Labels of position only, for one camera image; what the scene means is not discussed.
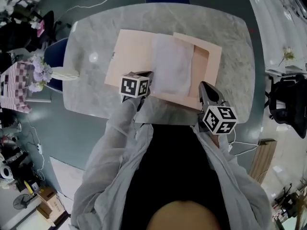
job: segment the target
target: black and white marker cube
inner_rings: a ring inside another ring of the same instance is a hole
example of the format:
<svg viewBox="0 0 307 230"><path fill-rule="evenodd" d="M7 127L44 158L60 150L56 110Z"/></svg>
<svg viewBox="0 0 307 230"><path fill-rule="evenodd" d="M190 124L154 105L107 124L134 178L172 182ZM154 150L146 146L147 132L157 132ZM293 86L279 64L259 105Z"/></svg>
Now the black and white marker cube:
<svg viewBox="0 0 307 230"><path fill-rule="evenodd" d="M214 135L229 134L238 123L238 117L233 107L210 105L203 122Z"/></svg>
<svg viewBox="0 0 307 230"><path fill-rule="evenodd" d="M138 98L147 95L150 79L135 75L125 74L121 77L119 93L121 95Z"/></svg>

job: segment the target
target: black shirt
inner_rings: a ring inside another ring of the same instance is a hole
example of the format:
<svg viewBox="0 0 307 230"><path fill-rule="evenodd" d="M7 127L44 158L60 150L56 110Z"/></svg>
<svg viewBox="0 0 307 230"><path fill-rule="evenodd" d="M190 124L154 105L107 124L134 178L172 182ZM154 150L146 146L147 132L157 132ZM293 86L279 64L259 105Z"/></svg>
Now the black shirt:
<svg viewBox="0 0 307 230"><path fill-rule="evenodd" d="M208 208L229 230L217 174L189 126L153 125L153 139L127 191L121 230L145 230L164 205L193 201Z"/></svg>

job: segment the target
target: white tissue paper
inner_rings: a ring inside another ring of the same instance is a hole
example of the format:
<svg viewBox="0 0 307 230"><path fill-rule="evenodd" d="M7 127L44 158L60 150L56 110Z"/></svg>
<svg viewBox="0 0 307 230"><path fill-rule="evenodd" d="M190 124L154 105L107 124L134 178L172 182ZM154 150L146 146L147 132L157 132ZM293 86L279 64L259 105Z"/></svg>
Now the white tissue paper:
<svg viewBox="0 0 307 230"><path fill-rule="evenodd" d="M170 35L157 34L152 49L151 92L188 96L194 45Z"/></svg>

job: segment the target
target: gray marble tabletop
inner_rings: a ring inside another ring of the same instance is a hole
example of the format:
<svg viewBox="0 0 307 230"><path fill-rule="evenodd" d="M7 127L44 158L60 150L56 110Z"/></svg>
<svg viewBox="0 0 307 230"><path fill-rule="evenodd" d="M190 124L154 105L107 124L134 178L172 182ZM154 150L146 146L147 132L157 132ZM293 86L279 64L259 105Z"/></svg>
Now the gray marble tabletop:
<svg viewBox="0 0 307 230"><path fill-rule="evenodd" d="M121 29L172 35L187 34L221 46L216 87L235 107L239 122L248 120L255 86L255 63L245 22L205 7L177 3L136 4L104 11L74 24L64 67L79 71L78 80L63 82L66 109L110 118L120 104L118 88L104 84ZM139 123L193 125L196 111L149 97L137 113Z"/></svg>

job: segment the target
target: gray floor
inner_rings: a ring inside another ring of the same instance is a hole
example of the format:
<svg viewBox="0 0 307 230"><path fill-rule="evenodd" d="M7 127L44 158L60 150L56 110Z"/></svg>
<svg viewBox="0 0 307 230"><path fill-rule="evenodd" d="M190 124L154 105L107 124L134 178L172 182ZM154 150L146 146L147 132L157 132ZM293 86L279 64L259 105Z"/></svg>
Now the gray floor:
<svg viewBox="0 0 307 230"><path fill-rule="evenodd" d="M42 14L53 10L55 17L59 18L67 9L75 6L92 6L104 0L42 0L39 8ZM255 143L258 141L259 131L262 123L264 106L264 61L262 45L257 22L249 3L249 0L190 0L191 4L205 6L221 10L242 18L249 30L252 39L255 66L256 66L256 86L253 106L250 118L247 123L240 124L236 128L237 140ZM101 6L91 9L74 9L61 17L65 23L73 23L91 14L112 9L115 7L130 4L143 3L144 0L109 0ZM59 33L58 39L67 37L69 30L65 29ZM40 143L42 144L46 159L44 174L48 183L59 190L59 185L53 173L49 156L52 156L65 163L84 169L87 158L97 140L103 135L105 129L105 119L82 115L67 111L63 105L61 94L44 89L37 97L51 98L51 103L32 103L32 112L28 118L33 126L36 127ZM31 129L34 138L29 133L29 125L25 115L18 114L22 120L23 132L21 139L26 142L36 143L35 132ZM251 148L248 145L235 144L233 152ZM29 151L35 167L42 165L42 158L36 148L27 143L26 149ZM254 157L254 152L246 153L238 157L239 163L248 171Z"/></svg>

